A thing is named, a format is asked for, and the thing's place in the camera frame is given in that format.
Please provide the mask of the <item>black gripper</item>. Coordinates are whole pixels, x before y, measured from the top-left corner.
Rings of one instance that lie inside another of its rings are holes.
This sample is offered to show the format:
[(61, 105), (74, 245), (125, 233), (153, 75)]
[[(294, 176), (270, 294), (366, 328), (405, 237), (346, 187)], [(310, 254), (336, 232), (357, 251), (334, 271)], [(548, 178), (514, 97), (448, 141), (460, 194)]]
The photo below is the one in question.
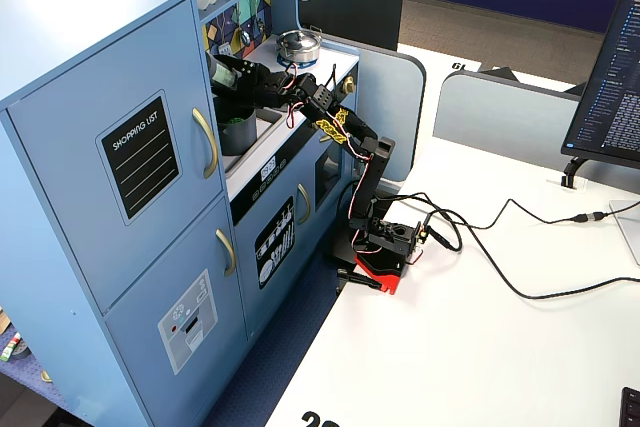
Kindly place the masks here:
[(231, 89), (213, 84), (212, 93), (227, 102), (258, 108), (280, 108), (289, 101), (296, 75), (287, 71), (272, 72), (269, 68), (230, 55), (215, 56), (215, 78), (242, 77), (242, 88)]

